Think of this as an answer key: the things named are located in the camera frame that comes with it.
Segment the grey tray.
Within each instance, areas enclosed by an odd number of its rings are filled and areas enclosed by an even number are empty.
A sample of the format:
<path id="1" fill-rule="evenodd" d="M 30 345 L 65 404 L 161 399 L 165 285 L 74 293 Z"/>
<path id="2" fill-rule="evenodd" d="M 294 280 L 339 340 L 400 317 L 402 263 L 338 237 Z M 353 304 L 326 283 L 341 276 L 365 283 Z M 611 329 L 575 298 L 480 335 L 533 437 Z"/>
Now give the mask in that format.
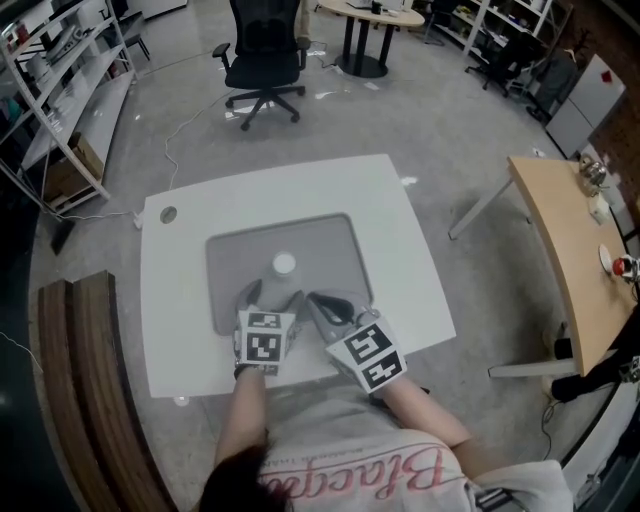
<path id="1" fill-rule="evenodd" d="M 239 293 L 249 283 L 262 280 L 273 257 L 281 251 L 296 258 L 304 293 L 340 289 L 373 298 L 360 247 L 345 214 L 227 233 L 206 242 L 212 321 L 217 334 L 232 333 Z"/>

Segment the dark wooden plank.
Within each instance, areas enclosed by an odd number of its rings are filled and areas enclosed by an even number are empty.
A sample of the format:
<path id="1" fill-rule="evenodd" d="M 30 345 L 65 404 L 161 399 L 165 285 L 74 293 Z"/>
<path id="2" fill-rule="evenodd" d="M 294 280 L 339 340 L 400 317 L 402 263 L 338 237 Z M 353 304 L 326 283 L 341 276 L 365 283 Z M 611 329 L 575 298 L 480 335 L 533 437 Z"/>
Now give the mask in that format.
<path id="1" fill-rule="evenodd" d="M 70 355 L 87 435 L 122 512 L 177 512 L 151 454 L 123 355 L 115 276 L 72 284 Z"/>
<path id="2" fill-rule="evenodd" d="M 87 435 L 69 351 L 70 284 L 54 282 L 38 291 L 38 331 L 44 386 L 51 416 L 73 481 L 91 512 L 120 512 Z"/>

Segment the person's right forearm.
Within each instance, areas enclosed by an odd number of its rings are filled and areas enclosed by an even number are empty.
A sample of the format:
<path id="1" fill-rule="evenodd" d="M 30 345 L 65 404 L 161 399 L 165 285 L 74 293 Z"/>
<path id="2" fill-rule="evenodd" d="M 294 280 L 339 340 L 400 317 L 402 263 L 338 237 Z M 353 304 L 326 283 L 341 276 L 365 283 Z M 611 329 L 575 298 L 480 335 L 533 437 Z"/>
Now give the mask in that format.
<path id="1" fill-rule="evenodd" d="M 472 439 L 469 430 L 430 394 L 407 377 L 401 376 L 377 391 L 403 427 L 430 434 L 449 448 Z"/>

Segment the small white box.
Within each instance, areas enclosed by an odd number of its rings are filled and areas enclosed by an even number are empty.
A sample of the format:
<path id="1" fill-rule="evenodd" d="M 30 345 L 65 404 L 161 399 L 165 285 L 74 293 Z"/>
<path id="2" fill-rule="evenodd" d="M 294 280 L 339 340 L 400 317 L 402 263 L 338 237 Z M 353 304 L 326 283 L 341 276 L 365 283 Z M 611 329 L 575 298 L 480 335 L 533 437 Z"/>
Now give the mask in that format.
<path id="1" fill-rule="evenodd" d="M 607 223 L 611 217 L 610 205 L 602 194 L 597 194 L 590 199 L 589 212 L 599 225 Z"/>

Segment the light wooden desk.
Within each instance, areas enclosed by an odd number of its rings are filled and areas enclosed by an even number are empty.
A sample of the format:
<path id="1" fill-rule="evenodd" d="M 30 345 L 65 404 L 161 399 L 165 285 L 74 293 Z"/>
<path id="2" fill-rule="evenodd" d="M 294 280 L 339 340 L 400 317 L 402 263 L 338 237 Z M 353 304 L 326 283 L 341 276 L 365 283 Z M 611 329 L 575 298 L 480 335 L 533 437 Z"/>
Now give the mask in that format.
<path id="1" fill-rule="evenodd" d="M 516 185 L 537 227 L 561 292 L 572 357 L 494 366 L 491 378 L 587 375 L 611 356 L 611 346 L 636 305 L 631 286 L 604 270 L 599 249 L 626 253 L 613 218 L 598 224 L 579 187 L 578 164 L 566 160 L 507 158 L 507 174 L 449 230 L 456 239 L 510 185 Z"/>

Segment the white metal shelf rack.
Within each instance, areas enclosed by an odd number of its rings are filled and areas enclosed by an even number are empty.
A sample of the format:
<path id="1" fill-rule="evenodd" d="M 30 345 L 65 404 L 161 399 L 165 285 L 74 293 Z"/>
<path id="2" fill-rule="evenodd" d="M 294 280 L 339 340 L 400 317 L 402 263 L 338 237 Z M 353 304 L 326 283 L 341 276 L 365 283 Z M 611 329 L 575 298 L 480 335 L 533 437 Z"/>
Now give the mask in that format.
<path id="1" fill-rule="evenodd" d="M 110 197 L 107 160 L 137 77 L 121 27 L 127 10 L 127 0 L 0 0 L 0 173 L 60 220 Z M 70 149 L 75 132 L 104 161 L 100 181 Z M 46 201 L 47 169 L 60 156 L 89 185 Z"/>

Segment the person's white printed shirt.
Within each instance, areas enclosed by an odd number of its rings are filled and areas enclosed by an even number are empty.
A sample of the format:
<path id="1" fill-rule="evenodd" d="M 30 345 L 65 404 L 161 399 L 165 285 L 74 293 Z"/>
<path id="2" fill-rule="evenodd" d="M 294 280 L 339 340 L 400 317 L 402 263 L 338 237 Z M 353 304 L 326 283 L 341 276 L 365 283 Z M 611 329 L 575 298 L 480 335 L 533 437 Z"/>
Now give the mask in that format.
<path id="1" fill-rule="evenodd" d="M 573 512 L 556 461 L 470 477 L 436 436 L 399 426 L 354 386 L 282 392 L 270 404 L 260 481 L 294 512 L 484 512 L 503 491 L 525 512 Z"/>

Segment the black swivel chair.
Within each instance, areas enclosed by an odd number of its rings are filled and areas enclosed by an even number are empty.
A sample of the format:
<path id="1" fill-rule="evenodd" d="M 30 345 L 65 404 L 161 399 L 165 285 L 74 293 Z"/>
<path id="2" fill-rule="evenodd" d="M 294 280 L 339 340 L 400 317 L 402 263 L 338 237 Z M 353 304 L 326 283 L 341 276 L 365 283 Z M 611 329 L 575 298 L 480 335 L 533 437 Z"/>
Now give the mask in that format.
<path id="1" fill-rule="evenodd" d="M 464 72 L 475 72 L 484 76 L 483 90 L 494 84 L 507 98 L 509 84 L 517 79 L 527 66 L 542 59 L 546 50 L 546 45 L 528 32 L 517 32 L 505 46 L 500 46 L 489 37 L 479 47 L 483 61 L 478 66 L 467 66 Z"/>

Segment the white square table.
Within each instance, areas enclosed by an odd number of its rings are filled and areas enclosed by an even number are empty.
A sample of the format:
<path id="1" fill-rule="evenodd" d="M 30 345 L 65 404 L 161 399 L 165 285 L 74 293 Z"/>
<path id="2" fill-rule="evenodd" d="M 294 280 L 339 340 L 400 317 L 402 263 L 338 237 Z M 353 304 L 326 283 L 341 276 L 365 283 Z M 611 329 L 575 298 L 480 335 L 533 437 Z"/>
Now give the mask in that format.
<path id="1" fill-rule="evenodd" d="M 406 191 L 387 155 L 302 163 L 201 182 L 147 198 L 141 320 L 153 397 L 230 393 L 232 334 L 212 321 L 206 242 L 334 214 L 350 220 L 373 298 L 404 354 L 452 339 L 445 294 Z"/>

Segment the person's left forearm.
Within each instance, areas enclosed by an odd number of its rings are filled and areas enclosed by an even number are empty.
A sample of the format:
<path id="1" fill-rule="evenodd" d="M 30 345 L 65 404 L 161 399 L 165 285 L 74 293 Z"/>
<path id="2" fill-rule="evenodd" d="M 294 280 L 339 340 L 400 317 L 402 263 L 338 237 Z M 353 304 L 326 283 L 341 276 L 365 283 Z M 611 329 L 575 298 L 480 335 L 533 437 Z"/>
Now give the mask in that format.
<path id="1" fill-rule="evenodd" d="M 253 446 L 266 443 L 266 385 L 263 372 L 252 366 L 237 376 L 216 446 L 215 467 Z"/>

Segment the black office chair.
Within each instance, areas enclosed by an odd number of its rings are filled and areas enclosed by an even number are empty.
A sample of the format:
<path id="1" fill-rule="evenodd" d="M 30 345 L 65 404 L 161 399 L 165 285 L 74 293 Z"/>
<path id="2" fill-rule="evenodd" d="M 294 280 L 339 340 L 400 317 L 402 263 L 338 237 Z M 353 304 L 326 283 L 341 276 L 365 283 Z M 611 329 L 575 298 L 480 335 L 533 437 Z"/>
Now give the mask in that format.
<path id="1" fill-rule="evenodd" d="M 254 99 L 252 111 L 241 124 L 250 129 L 260 109 L 272 102 L 300 120 L 299 111 L 283 99 L 285 94 L 302 97 L 306 87 L 300 85 L 300 73 L 306 68 L 310 42 L 295 36 L 295 21 L 301 0 L 229 0 L 236 25 L 235 58 L 230 60 L 228 43 L 218 45 L 212 57 L 223 63 L 225 85 L 239 95 L 229 97 L 231 109 L 237 101 Z"/>

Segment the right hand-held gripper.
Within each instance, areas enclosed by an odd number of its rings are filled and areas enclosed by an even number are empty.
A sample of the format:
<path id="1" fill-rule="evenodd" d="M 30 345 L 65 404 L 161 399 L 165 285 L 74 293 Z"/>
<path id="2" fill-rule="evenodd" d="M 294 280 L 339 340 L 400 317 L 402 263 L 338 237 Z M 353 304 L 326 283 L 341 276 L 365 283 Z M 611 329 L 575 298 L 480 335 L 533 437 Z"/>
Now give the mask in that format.
<path id="1" fill-rule="evenodd" d="M 367 394 L 379 391 L 407 372 L 406 360 L 384 317 L 347 334 L 350 325 L 371 311 L 359 293 L 340 289 L 313 291 L 307 308 L 332 363 Z"/>

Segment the white shelf rack with goods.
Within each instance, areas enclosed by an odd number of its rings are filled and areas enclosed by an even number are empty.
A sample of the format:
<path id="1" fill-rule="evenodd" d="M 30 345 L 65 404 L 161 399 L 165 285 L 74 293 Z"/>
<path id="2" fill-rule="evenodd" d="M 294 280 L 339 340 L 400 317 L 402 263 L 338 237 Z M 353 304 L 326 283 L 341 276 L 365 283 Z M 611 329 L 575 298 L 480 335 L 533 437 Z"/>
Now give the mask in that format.
<path id="1" fill-rule="evenodd" d="M 553 49 L 573 14 L 569 0 L 437 0 L 427 37 L 443 35 L 464 54 L 482 56 L 485 46 L 503 48 L 518 33 Z"/>

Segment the round wooden table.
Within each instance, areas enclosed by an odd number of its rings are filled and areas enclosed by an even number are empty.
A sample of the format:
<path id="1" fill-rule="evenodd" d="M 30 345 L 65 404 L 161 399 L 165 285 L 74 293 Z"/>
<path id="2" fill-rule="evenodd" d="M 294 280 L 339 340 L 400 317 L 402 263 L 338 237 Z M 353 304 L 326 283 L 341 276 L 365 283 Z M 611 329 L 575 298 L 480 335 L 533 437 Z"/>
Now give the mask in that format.
<path id="1" fill-rule="evenodd" d="M 372 11 L 377 0 L 372 0 L 368 9 L 357 8 L 351 0 L 318 0 L 318 5 L 346 19 L 341 54 L 334 64 L 343 73 L 356 78 L 377 79 L 387 75 L 387 59 L 393 35 L 397 28 L 416 28 L 424 24 L 425 18 L 413 9 L 391 12 L 384 5 L 379 13 Z M 385 26 L 380 54 L 374 58 L 366 54 L 368 35 L 372 24 Z"/>

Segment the cardboard box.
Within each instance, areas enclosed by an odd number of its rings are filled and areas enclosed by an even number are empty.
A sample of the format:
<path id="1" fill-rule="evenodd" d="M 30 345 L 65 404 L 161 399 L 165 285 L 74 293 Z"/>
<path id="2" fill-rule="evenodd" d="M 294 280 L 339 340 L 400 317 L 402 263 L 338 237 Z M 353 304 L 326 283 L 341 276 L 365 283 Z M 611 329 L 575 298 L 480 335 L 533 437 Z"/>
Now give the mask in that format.
<path id="1" fill-rule="evenodd" d="M 86 137 L 80 132 L 75 132 L 69 140 L 69 147 L 93 178 L 100 181 L 104 173 L 104 161 Z M 56 157 L 47 169 L 44 199 L 53 201 L 61 196 L 69 198 L 88 185 L 89 182 L 66 156 Z"/>

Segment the red item on white plate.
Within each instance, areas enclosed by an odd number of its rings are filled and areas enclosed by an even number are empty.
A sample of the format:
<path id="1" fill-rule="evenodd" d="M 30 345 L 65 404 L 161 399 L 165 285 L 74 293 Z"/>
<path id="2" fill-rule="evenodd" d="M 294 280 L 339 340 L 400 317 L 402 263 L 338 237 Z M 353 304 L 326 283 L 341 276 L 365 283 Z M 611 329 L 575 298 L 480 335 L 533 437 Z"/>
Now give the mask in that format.
<path id="1" fill-rule="evenodd" d="M 608 275 L 617 276 L 630 282 L 640 280 L 640 259 L 629 254 L 613 258 L 604 244 L 599 245 L 598 255 L 600 264 Z"/>

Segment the white plastic bottle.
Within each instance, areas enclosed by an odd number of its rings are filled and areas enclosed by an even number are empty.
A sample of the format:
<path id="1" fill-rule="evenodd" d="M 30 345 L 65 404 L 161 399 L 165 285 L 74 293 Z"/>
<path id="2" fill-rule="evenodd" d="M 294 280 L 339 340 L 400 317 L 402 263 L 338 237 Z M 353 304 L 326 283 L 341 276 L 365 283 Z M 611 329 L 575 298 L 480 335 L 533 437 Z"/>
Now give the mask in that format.
<path id="1" fill-rule="evenodd" d="M 293 254 L 277 253 L 262 278 L 258 305 L 262 310 L 282 310 L 300 290 L 301 271 Z"/>

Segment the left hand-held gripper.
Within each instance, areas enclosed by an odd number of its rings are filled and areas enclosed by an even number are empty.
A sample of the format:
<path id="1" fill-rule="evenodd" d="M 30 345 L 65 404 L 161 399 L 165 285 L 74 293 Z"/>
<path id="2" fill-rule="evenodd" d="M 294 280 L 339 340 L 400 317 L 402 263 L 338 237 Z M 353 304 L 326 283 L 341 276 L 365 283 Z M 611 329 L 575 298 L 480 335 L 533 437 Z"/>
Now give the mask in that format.
<path id="1" fill-rule="evenodd" d="M 296 317 L 305 301 L 302 290 L 288 300 L 282 313 L 258 311 L 262 280 L 249 283 L 235 303 L 237 324 L 233 333 L 238 365 L 255 366 L 267 376 L 277 376 L 294 339 Z"/>

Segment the white cabinet with red sticker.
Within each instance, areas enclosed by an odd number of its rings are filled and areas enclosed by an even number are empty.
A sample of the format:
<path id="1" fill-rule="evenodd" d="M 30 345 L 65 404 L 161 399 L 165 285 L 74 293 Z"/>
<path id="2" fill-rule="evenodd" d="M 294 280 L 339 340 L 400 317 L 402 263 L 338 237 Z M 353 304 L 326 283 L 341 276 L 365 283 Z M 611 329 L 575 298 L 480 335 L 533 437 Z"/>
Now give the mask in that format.
<path id="1" fill-rule="evenodd" d="M 589 138 L 619 106 L 626 85 L 597 54 L 545 130 L 567 158 L 581 153 Z"/>

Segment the metal kettle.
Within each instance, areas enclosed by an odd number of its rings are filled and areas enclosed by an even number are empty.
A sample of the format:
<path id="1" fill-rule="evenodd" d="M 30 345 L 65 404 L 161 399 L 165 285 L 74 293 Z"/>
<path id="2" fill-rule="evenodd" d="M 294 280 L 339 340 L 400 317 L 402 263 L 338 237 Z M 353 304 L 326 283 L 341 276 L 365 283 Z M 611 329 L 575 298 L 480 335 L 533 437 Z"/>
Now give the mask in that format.
<path id="1" fill-rule="evenodd" d="M 579 160 L 579 176 L 585 194 L 594 197 L 603 189 L 607 168 L 589 154 L 582 154 Z"/>

